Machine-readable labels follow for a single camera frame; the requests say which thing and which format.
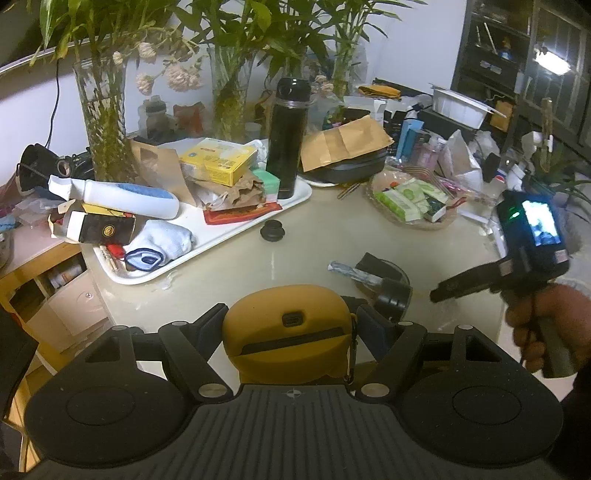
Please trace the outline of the wooden side cabinet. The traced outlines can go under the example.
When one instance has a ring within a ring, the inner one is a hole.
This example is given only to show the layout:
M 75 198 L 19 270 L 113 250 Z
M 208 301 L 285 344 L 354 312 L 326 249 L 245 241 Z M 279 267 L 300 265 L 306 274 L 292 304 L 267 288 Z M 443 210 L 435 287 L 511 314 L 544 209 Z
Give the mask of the wooden side cabinet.
M 37 350 L 5 416 L 24 433 L 26 404 L 109 326 L 80 248 L 49 228 L 18 227 L 1 234 L 1 306 L 37 342 Z

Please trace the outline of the white plastic food container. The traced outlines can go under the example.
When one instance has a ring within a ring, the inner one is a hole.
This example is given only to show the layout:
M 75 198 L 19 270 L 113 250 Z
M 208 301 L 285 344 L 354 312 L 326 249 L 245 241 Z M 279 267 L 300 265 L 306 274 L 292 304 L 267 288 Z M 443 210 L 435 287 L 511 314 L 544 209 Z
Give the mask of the white plastic food container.
M 507 118 L 507 116 L 499 110 L 453 90 L 435 85 L 432 86 L 432 89 L 433 110 L 437 114 L 465 127 L 479 130 L 486 116 L 489 114 L 496 114 L 504 119 Z

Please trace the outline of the brown paper envelope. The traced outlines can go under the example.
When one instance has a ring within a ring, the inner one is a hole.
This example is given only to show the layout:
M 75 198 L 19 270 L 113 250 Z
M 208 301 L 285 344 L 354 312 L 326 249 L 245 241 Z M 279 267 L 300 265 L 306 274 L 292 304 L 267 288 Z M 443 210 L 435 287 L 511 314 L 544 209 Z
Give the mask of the brown paper envelope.
M 301 145 L 301 166 L 304 172 L 308 172 L 373 153 L 392 144 L 393 139 L 383 126 L 366 115 L 337 128 L 305 136 Z

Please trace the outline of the middle glass vase with plant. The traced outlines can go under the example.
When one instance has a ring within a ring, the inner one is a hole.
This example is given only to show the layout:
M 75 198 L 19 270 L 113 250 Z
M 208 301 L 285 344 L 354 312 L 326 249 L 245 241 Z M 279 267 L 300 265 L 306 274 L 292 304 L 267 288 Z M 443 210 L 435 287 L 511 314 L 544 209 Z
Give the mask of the middle glass vase with plant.
M 328 56 L 329 14 L 318 1 L 190 1 L 173 14 L 204 45 L 211 61 L 212 133 L 245 139 L 245 107 L 252 67 L 266 64 L 266 77 L 297 76 L 304 56 Z

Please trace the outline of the green white small box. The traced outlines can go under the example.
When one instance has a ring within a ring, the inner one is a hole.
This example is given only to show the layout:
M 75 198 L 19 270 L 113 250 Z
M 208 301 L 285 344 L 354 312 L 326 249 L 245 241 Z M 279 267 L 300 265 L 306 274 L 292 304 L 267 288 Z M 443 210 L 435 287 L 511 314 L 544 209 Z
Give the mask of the green white small box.
M 266 203 L 276 203 L 279 200 L 280 179 L 263 169 L 254 169 L 252 174 L 263 182 Z

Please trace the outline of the glass dish with packets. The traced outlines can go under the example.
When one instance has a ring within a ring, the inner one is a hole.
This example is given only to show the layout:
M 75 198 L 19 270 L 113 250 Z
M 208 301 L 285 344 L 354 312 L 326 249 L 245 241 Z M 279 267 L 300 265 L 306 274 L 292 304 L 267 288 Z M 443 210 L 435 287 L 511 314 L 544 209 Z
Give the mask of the glass dish with packets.
M 365 187 L 370 203 L 400 226 L 437 231 L 450 226 L 467 196 L 454 194 L 439 177 L 421 168 L 385 168 Z

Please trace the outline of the red flat packet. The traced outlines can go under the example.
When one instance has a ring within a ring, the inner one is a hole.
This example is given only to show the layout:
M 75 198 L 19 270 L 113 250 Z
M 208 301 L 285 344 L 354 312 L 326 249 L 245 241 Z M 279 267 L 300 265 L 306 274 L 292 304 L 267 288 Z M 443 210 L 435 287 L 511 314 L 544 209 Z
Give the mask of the red flat packet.
M 248 222 L 263 217 L 271 212 L 283 209 L 279 203 L 271 202 L 263 205 L 249 206 L 229 210 L 204 210 L 204 221 L 207 225 L 225 225 Z

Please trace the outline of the small black round knob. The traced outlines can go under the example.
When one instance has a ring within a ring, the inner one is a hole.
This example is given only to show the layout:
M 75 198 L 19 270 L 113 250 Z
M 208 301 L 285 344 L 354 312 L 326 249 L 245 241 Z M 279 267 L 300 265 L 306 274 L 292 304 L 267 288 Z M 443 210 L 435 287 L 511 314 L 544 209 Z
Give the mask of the small black round knob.
M 278 220 L 267 220 L 260 229 L 260 236 L 263 240 L 269 242 L 277 242 L 283 239 L 286 230 L 283 228 L 283 223 Z

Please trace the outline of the left glass vase with plant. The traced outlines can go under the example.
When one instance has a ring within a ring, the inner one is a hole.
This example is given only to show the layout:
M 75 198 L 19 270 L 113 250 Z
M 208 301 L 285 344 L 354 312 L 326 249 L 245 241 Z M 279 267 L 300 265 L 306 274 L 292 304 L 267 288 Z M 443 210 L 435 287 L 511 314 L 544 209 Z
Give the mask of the left glass vase with plant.
M 168 25 L 176 1 L 42 1 L 41 49 L 53 58 L 73 54 L 94 177 L 140 183 L 124 117 L 126 64 L 140 57 L 139 45 L 154 40 L 170 49 L 180 37 Z

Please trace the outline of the silver foil packet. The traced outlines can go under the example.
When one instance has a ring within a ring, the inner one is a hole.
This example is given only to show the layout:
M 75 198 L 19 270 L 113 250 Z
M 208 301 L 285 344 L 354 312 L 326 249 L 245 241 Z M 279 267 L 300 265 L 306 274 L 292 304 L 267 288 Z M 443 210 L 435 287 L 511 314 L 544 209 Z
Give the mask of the silver foil packet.
M 383 283 L 382 278 L 377 275 L 335 261 L 329 263 L 328 270 L 369 287 L 380 287 Z

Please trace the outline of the glass vase with plant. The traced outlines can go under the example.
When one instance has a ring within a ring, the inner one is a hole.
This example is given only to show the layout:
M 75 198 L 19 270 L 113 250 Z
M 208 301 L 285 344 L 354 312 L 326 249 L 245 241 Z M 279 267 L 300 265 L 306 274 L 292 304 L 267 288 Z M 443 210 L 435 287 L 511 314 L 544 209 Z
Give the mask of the glass vase with plant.
M 190 1 L 173 14 L 204 45 L 211 61 L 212 133 L 245 139 L 245 107 L 252 67 L 266 64 L 266 77 L 297 76 L 304 56 L 328 56 L 329 14 L 318 1 Z
M 139 45 L 154 40 L 170 49 L 180 37 L 168 25 L 176 1 L 42 1 L 41 49 L 53 58 L 73 54 L 94 177 L 140 183 L 124 117 L 126 64 L 140 57 Z

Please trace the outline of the white blue tube package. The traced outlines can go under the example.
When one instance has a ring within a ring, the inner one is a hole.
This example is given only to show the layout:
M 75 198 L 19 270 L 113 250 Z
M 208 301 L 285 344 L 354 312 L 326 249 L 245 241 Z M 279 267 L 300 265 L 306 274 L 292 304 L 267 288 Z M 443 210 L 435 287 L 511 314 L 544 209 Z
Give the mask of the white blue tube package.
M 162 220 L 174 219 L 179 200 L 166 190 L 130 183 L 101 182 L 51 175 L 50 193 L 64 200 L 76 200 L 133 215 Z

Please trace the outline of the potted green plant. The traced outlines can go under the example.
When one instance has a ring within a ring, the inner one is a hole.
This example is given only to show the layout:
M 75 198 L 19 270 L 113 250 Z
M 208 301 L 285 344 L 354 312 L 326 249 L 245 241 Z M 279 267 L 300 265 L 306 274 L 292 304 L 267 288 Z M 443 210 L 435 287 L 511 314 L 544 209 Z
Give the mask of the potted green plant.
M 565 158 L 563 149 L 555 146 L 553 102 L 541 100 L 542 126 L 524 139 L 531 141 L 533 153 L 526 160 L 525 190 L 548 196 L 567 212 L 590 222 L 590 178 L 580 173 L 578 161 Z

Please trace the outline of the black rectangular block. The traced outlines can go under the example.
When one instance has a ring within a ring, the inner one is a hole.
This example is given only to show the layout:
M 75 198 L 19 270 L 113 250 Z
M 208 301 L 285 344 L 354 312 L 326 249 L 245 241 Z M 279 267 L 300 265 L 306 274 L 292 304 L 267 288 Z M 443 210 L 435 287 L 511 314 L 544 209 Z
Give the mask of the black rectangular block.
M 356 263 L 356 269 L 380 278 L 398 279 L 398 271 L 390 263 L 369 252 L 366 252 L 362 259 Z

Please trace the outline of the white blue rolled cloth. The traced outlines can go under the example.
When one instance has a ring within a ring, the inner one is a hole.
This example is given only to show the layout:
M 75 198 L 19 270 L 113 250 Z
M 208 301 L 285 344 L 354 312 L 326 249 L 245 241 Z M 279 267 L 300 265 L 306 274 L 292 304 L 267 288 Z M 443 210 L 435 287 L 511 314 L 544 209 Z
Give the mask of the white blue rolled cloth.
M 163 220 L 147 220 L 124 249 L 124 261 L 142 272 L 155 271 L 187 254 L 193 246 L 190 230 Z

